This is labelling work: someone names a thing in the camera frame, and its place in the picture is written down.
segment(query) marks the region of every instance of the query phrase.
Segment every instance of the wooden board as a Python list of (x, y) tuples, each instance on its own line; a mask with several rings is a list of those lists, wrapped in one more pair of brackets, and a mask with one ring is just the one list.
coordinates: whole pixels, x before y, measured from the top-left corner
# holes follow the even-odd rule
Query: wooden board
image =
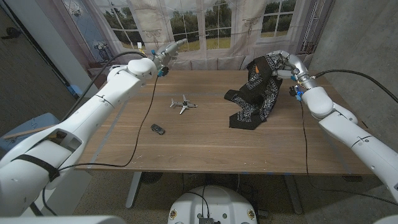
[[(228, 127), (229, 116), (241, 108), (225, 100), (224, 94), (229, 89), (238, 90), (246, 80), (246, 71), (170, 71), (165, 78), (158, 79), (154, 102), (131, 163), (124, 168), (93, 168), (305, 174), (302, 110), (300, 103), (289, 95), (289, 86), (295, 84), (291, 80), (283, 82), (267, 122), (253, 131)], [(333, 101), (349, 109), (325, 79), (319, 78), (318, 84)], [(154, 79), (127, 103), (95, 162), (125, 164), (129, 160), (153, 87)], [(171, 98), (182, 101), (182, 94), (198, 107), (185, 110), (183, 114), (179, 114), (179, 107), (170, 108)], [(307, 107), (303, 107), (311, 174), (371, 174), (350, 149), (330, 138), (336, 145), (334, 150)], [(120, 109), (121, 105), (92, 137), (80, 162), (91, 161)], [(150, 126), (154, 123), (166, 133), (160, 136), (153, 132)]]

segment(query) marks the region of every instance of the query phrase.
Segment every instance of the toy car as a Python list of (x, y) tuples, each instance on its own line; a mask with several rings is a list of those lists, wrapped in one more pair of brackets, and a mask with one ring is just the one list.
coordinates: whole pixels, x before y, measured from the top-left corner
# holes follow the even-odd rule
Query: toy car
[(150, 128), (152, 128), (153, 131), (157, 132), (158, 134), (162, 135), (165, 133), (165, 130), (157, 124), (153, 124)]

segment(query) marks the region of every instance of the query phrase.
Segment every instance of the table leg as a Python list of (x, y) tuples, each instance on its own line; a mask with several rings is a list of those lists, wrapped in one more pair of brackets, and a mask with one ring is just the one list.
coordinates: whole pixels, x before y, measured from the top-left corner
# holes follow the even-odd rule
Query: table leg
[(299, 192), (297, 191), (296, 181), (294, 181), (294, 176), (284, 175), (285, 185), (289, 191), (290, 200), (292, 201), (294, 213), (300, 215), (303, 213), (303, 208), (301, 206)]
[(126, 208), (132, 208), (132, 205), (134, 204), (134, 199), (136, 198), (136, 194), (138, 191), (141, 174), (142, 172), (134, 172), (129, 190), (129, 195), (127, 196), (126, 200)]

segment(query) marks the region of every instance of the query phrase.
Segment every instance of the grass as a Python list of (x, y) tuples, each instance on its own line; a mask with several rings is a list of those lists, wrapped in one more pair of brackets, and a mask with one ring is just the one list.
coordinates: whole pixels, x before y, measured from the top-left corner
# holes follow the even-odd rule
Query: grass
[(207, 50), (211, 49), (229, 49), (231, 48), (231, 38), (230, 37), (222, 37), (219, 38), (220, 46), (218, 45), (217, 38), (214, 39), (206, 39), (206, 48)]
[(126, 43), (123, 43), (123, 42), (121, 42), (121, 41), (120, 41), (120, 43), (122, 43), (122, 46), (123, 46), (124, 48), (132, 49), (131, 44), (126, 44)]
[[(276, 37), (280, 37), (283, 35), (287, 35), (288, 30), (285, 31), (277, 31), (276, 32)], [(265, 38), (265, 37), (274, 37), (274, 31), (272, 32), (263, 32), (261, 33), (261, 38)]]
[[(217, 38), (213, 39), (206, 39), (206, 48), (207, 50), (212, 50), (212, 49), (229, 49), (231, 47), (231, 38), (230, 37), (222, 37), (220, 38), (220, 47), (218, 46), (218, 41)], [(189, 52), (193, 50), (200, 50), (200, 43), (199, 40), (189, 42), (187, 44), (184, 44), (180, 47), (178, 50), (179, 52)]]

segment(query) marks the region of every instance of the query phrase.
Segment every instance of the concrete wall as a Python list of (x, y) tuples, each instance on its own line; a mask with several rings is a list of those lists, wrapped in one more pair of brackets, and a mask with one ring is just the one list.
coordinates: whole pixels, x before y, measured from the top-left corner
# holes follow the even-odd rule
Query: concrete wall
[[(311, 70), (363, 72), (398, 96), (398, 1), (337, 0)], [(398, 151), (398, 104), (369, 80), (348, 73), (326, 78), (372, 134)]]

